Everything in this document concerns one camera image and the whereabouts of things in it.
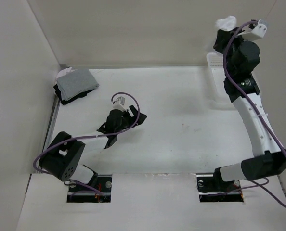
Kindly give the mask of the white tank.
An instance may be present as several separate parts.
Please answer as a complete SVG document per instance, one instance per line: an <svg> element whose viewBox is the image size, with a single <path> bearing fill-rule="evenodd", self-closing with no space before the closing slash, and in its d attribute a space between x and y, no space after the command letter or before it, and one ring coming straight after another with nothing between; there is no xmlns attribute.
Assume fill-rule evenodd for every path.
<svg viewBox="0 0 286 231"><path fill-rule="evenodd" d="M61 70L61 71L57 74L56 79L58 79L58 78L60 78L60 77L62 77L62 76L65 76L65 75L67 75L68 73L71 73L71 72L74 72L74 71L76 71L76 69L73 69L72 67L63 69L63 70Z"/></svg>
<svg viewBox="0 0 286 231"><path fill-rule="evenodd" d="M217 19L215 27L218 30L231 31L236 27L237 19L234 16L228 16L224 19Z"/></svg>

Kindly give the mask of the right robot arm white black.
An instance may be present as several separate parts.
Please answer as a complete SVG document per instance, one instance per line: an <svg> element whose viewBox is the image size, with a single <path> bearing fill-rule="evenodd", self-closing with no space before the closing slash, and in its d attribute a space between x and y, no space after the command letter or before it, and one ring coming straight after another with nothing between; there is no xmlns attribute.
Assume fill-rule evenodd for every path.
<svg viewBox="0 0 286 231"><path fill-rule="evenodd" d="M259 87L252 75L260 62L260 49L254 42L238 36L225 53L234 32L218 30L213 48L226 57L226 69L230 76L225 78L224 88L244 122L253 157L215 169L212 185L220 191L235 180L258 180L279 175L286 169L285 156L266 129L270 123L262 107Z"/></svg>

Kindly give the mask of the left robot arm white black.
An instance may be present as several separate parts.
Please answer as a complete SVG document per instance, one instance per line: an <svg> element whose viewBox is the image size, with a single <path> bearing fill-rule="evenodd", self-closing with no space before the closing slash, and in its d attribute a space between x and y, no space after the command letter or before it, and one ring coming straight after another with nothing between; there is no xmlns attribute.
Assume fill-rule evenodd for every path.
<svg viewBox="0 0 286 231"><path fill-rule="evenodd" d="M85 191L92 192L97 186L98 174L79 163L82 155L110 148L117 141L118 133L139 126L146 119L147 115L139 113L133 105L125 111L113 109L94 133L97 138L67 141L44 154L39 166L60 181L80 181Z"/></svg>

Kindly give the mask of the folded grey tank top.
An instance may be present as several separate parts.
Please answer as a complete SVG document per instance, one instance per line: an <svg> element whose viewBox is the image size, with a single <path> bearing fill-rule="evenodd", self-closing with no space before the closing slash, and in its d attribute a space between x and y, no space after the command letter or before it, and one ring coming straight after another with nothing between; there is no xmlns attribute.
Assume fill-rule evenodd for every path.
<svg viewBox="0 0 286 231"><path fill-rule="evenodd" d="M76 71L58 78L56 84L62 93L63 100L99 87L99 83L89 69L76 69Z"/></svg>

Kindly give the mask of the folded white tank top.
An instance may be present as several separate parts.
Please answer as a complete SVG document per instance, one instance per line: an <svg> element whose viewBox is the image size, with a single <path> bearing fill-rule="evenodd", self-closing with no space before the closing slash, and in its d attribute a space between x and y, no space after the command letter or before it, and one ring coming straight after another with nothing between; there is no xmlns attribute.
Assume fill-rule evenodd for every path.
<svg viewBox="0 0 286 231"><path fill-rule="evenodd" d="M74 71L76 71L76 69L73 69L72 67L63 69L63 70L61 70L61 71L57 74L56 79L58 79L58 78L60 78L60 77L62 77L62 76L65 76L65 75L67 75L68 73L71 73L71 72L74 72Z"/></svg>

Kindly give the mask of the folded black tank top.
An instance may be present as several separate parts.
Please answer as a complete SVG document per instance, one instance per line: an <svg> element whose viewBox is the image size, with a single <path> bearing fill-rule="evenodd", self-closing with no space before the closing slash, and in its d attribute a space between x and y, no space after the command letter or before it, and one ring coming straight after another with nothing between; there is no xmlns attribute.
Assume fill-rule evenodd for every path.
<svg viewBox="0 0 286 231"><path fill-rule="evenodd" d="M62 99L62 93L61 91L59 90L57 84L54 85L54 91L55 91L55 95L58 97L59 101L62 103L62 105L67 105L73 101L75 101L76 99L79 99L79 98L84 98L86 97L90 92L92 92L93 90L89 90L89 91L85 91L85 92L82 92L82 93L79 93L77 95L75 95L74 97L68 99L68 100L63 100Z"/></svg>

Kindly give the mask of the white plastic mesh basket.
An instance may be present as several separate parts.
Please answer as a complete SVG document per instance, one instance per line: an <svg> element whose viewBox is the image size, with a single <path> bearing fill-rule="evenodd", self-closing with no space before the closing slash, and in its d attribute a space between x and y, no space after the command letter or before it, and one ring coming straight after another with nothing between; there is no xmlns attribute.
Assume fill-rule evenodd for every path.
<svg viewBox="0 0 286 231"><path fill-rule="evenodd" d="M229 96L224 89L225 74L223 69L223 55L209 52L206 55L208 63L208 76L211 82L213 98L224 107L231 104Z"/></svg>

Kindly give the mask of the metal table edge rail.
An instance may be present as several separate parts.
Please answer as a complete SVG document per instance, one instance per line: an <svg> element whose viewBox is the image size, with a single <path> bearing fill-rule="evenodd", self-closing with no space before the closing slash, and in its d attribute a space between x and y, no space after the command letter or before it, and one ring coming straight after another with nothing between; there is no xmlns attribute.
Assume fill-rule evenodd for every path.
<svg viewBox="0 0 286 231"><path fill-rule="evenodd" d="M50 140L52 137L52 130L54 129L57 111L58 111L59 104L60 104L59 99L55 94L55 91L53 91L53 96L54 96L54 99L53 99L53 104L52 104L52 111L51 111L50 119L48 122L48 127L47 127L47 131L46 131L46 135L45 135L45 140L44 140L42 152L45 151L50 144Z"/></svg>

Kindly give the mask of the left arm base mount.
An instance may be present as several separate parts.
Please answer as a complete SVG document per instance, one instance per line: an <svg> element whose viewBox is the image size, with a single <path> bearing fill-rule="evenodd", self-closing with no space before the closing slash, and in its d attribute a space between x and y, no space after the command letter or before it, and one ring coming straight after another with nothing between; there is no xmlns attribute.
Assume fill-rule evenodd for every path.
<svg viewBox="0 0 286 231"><path fill-rule="evenodd" d="M91 186L102 192L102 195L73 181L66 181L64 182L64 186L68 187L66 201L68 203L110 203L112 181L112 175L99 175L92 183Z"/></svg>

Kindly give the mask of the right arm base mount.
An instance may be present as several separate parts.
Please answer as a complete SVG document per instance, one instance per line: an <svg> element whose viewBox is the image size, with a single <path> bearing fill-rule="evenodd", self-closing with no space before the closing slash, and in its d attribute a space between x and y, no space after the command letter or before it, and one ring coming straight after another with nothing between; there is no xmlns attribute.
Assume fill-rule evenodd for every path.
<svg viewBox="0 0 286 231"><path fill-rule="evenodd" d="M240 181L217 183L212 174L196 176L199 201L202 203L243 202Z"/></svg>

